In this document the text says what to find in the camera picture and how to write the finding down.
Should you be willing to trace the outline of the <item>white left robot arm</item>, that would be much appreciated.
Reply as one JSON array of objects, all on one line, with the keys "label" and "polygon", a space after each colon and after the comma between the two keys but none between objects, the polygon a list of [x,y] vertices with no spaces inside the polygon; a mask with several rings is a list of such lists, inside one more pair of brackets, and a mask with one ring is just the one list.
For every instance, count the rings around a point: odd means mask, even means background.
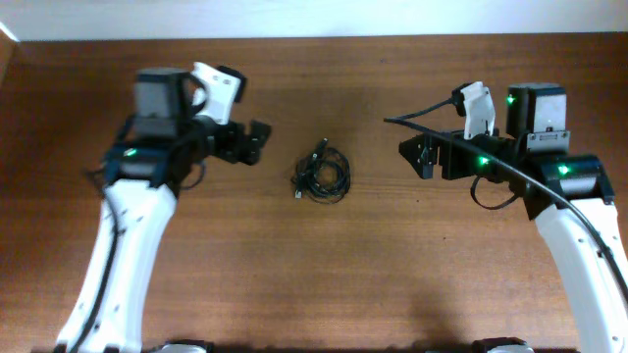
[{"label": "white left robot arm", "polygon": [[195,63],[149,68],[133,83],[134,111],[99,169],[86,172],[101,198],[99,227],[77,303],[57,352],[139,352],[142,316],[162,236],[193,167],[215,157],[253,166],[271,127],[231,121],[245,76]]}]

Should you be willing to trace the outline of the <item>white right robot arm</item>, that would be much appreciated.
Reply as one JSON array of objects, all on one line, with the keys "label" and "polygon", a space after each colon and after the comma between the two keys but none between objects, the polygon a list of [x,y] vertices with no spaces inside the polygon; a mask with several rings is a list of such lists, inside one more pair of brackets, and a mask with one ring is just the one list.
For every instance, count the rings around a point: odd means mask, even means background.
[{"label": "white right robot arm", "polygon": [[445,100],[464,118],[462,129],[435,131],[415,114],[393,118],[416,130],[399,154],[422,179],[441,167],[445,180],[470,177],[507,183],[508,204],[522,200],[560,274],[583,352],[627,349],[627,257],[615,193],[602,161],[572,155],[565,89],[556,83],[511,84],[506,134],[496,124],[490,90],[464,83]]}]

